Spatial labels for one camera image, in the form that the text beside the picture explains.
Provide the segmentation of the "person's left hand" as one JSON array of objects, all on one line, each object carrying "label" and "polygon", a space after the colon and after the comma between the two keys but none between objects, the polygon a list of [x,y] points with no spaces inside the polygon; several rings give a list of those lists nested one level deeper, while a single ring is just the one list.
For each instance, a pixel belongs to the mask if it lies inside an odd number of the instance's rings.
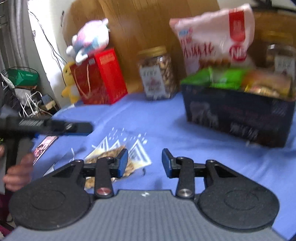
[{"label": "person's left hand", "polygon": [[16,192],[29,184],[32,180],[34,154],[28,153],[21,159],[20,163],[11,166],[3,177],[7,190]]}]

